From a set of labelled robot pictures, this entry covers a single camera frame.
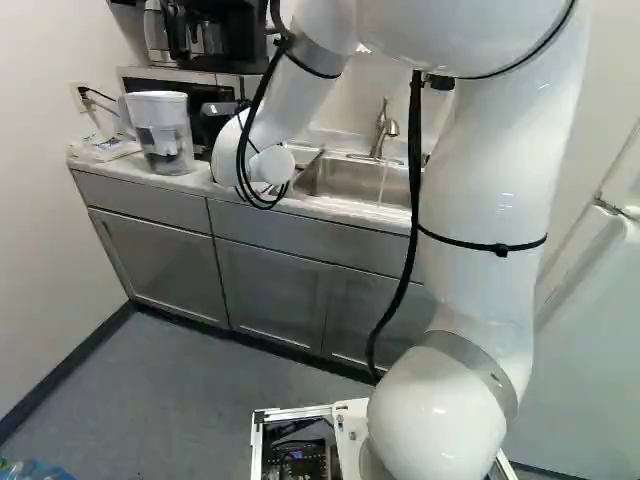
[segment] electrical outlet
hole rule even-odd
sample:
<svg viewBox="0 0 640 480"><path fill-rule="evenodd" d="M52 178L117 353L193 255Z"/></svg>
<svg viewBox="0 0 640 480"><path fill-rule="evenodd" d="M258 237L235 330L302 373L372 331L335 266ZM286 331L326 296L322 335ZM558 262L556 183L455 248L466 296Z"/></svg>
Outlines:
<svg viewBox="0 0 640 480"><path fill-rule="evenodd" d="M78 113L87 113L87 105L82 101L82 96L78 91L78 87L88 87L84 82L71 82L69 88L71 89L71 96L73 97L73 103L76 106Z"/></svg>

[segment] faucet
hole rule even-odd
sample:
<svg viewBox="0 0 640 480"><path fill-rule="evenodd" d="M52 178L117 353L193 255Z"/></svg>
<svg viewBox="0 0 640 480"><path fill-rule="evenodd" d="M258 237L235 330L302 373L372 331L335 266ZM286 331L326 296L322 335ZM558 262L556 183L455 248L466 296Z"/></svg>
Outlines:
<svg viewBox="0 0 640 480"><path fill-rule="evenodd" d="M369 156L380 160L382 158L382 147L387 137L397 137L400 135L400 127L398 122L387 116L387 106L389 105L389 99L384 97L382 99L382 109L376 118L376 137L371 147Z"/></svg>

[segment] circuit board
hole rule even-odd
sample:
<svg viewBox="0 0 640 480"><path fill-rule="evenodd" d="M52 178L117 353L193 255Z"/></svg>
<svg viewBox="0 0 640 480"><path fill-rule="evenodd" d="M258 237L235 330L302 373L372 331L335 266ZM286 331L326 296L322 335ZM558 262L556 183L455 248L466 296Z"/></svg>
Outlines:
<svg viewBox="0 0 640 480"><path fill-rule="evenodd" d="M262 480L328 480L324 440L274 445L263 458Z"/></svg>

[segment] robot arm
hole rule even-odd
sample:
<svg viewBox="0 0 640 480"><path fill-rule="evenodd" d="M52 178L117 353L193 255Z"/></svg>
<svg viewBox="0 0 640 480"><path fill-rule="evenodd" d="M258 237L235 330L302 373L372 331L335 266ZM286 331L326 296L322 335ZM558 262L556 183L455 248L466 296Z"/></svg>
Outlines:
<svg viewBox="0 0 640 480"><path fill-rule="evenodd" d="M534 285L582 81L587 0L310 0L294 18L345 61L357 25L372 50L458 78L420 194L418 263L438 307L423 343L374 391L368 424L397 480L479 480L531 372ZM279 70L251 133L258 149L306 124L333 84L290 61ZM225 169L239 129L223 133L215 175L234 185Z"/></svg>
<svg viewBox="0 0 640 480"><path fill-rule="evenodd" d="M351 0L298 2L290 27L296 42L280 60L251 128L245 160L253 181L280 185L293 176L293 157L274 146L306 127L333 88L359 45L355 22ZM238 183L236 151L247 114L248 109L232 118L216 139L212 168L221 185Z"/></svg>

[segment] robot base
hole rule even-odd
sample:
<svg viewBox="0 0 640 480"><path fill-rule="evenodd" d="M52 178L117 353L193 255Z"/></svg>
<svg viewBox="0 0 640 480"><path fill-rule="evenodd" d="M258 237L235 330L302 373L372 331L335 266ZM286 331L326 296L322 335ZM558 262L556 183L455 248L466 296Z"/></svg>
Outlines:
<svg viewBox="0 0 640 480"><path fill-rule="evenodd" d="M256 410L251 480L396 480L368 441L368 403L368 398L358 398L332 405ZM274 466L273 459L281 463ZM487 478L518 480L502 450Z"/></svg>

